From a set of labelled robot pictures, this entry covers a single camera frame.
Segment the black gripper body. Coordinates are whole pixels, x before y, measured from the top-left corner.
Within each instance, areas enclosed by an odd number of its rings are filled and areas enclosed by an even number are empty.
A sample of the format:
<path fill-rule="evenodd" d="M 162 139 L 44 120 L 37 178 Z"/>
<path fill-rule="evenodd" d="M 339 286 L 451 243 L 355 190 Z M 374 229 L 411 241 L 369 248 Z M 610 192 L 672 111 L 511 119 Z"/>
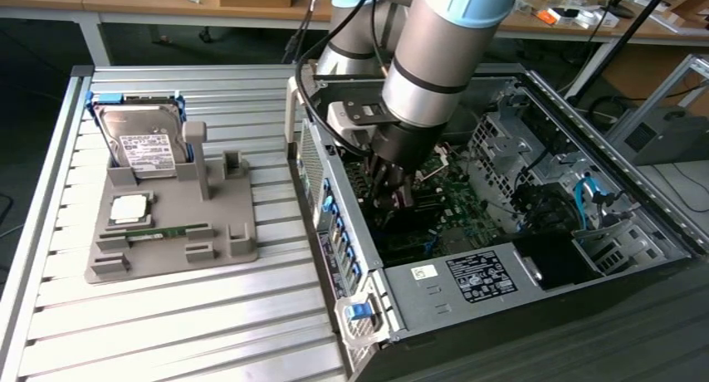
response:
<path fill-rule="evenodd" d="M 379 125 L 370 142 L 371 150 L 381 159 L 411 174 L 431 155 L 445 127 L 445 124 L 417 127 L 405 122 Z"/>

